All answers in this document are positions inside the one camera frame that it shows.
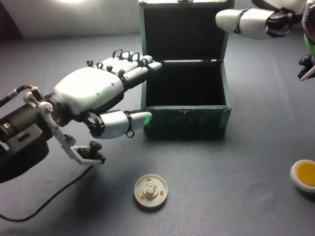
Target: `white backdrop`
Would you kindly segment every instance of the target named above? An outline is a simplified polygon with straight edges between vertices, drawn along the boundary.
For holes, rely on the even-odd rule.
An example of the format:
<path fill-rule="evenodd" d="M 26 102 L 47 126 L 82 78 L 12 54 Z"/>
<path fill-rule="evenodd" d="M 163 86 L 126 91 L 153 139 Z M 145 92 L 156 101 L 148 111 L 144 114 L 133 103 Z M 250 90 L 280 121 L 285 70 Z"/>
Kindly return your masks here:
<path fill-rule="evenodd" d="M 139 33 L 138 0 L 1 2 L 26 39 Z M 235 2 L 235 8 L 252 6 L 250 0 Z"/>

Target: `white robotic hand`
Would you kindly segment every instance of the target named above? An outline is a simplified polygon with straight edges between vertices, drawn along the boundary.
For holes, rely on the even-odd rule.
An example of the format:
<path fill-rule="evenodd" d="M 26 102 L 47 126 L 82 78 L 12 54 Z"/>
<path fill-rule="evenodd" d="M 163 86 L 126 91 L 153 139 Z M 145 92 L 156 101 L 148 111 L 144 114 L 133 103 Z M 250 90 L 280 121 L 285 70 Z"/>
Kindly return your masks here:
<path fill-rule="evenodd" d="M 262 9 L 224 10 L 216 15 L 217 25 L 251 39 L 284 37 L 300 23 L 307 0 L 252 0 Z"/>
<path fill-rule="evenodd" d="M 64 151 L 82 165 L 99 165 L 105 158 L 97 152 L 101 145 L 92 142 L 90 148 L 74 146 L 75 139 L 64 134 L 59 126 L 67 125 L 72 119 L 83 122 L 90 134 L 98 139 L 113 139 L 126 134 L 129 138 L 148 124 L 152 118 L 145 111 L 111 111 L 124 97 L 124 93 L 149 79 L 162 67 L 153 62 L 151 56 L 116 50 L 109 59 L 93 66 L 76 70 L 62 79 L 53 93 L 45 96 L 38 109 L 47 121 L 55 138 Z M 25 102 L 34 98 L 27 94 Z"/>

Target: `white circular cap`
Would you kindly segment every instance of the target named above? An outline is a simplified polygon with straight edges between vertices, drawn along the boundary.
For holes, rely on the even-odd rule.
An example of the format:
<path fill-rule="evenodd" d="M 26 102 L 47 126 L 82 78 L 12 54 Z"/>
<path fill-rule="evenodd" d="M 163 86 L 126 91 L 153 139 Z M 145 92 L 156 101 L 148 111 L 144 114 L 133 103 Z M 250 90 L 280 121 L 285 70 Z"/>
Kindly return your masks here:
<path fill-rule="evenodd" d="M 290 171 L 290 177 L 292 182 L 301 190 L 309 193 L 315 192 L 315 186 L 305 184 L 302 182 L 302 180 L 298 176 L 298 167 L 301 166 L 302 164 L 312 164 L 314 165 L 314 170 L 315 170 L 315 162 L 311 160 L 300 160 L 295 162 L 295 164 L 292 166 L 291 171 Z"/>
<path fill-rule="evenodd" d="M 167 184 L 158 175 L 142 176 L 134 186 L 134 195 L 137 201 L 145 207 L 157 207 L 167 197 Z"/>

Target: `robotic hand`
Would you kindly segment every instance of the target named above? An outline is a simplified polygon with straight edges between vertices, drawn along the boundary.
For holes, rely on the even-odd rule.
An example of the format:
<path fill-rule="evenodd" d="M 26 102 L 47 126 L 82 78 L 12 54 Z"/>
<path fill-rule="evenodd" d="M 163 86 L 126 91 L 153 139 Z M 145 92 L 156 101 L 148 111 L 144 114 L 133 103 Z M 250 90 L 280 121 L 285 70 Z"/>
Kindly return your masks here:
<path fill-rule="evenodd" d="M 305 43 L 311 54 L 303 56 L 299 65 L 300 80 L 315 77 L 315 40 L 309 33 L 314 0 L 252 0 L 260 9 L 224 10 L 216 15 L 217 25 L 244 37 L 263 40 L 288 35 L 294 24 L 302 21 Z"/>
<path fill-rule="evenodd" d="M 41 161 L 49 152 L 46 141 L 54 136 L 71 159 L 81 165 L 100 165 L 105 158 L 98 152 L 101 144 L 75 146 L 75 139 L 64 134 L 60 127 L 71 120 L 83 122 L 97 139 L 113 139 L 134 130 L 151 120 L 144 111 L 110 111 L 124 93 L 141 84 L 162 65 L 151 56 L 116 50 L 113 56 L 93 66 L 76 70 L 62 79 L 53 93 L 42 96 L 37 87 L 22 86 L 0 101 L 0 107 L 24 89 L 25 105 L 0 119 L 0 183 L 15 178 Z"/>

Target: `green cable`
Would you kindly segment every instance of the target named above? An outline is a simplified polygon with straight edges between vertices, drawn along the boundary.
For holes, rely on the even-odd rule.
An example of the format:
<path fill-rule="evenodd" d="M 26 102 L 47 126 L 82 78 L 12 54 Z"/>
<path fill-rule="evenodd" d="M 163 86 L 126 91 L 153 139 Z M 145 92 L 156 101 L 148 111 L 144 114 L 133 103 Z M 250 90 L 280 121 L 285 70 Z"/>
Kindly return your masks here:
<path fill-rule="evenodd" d="M 304 34 L 304 41 L 306 44 L 307 49 L 309 50 L 310 54 L 313 58 L 315 58 L 315 49 L 314 46 L 310 43 L 309 39 L 307 38 L 306 34 Z"/>

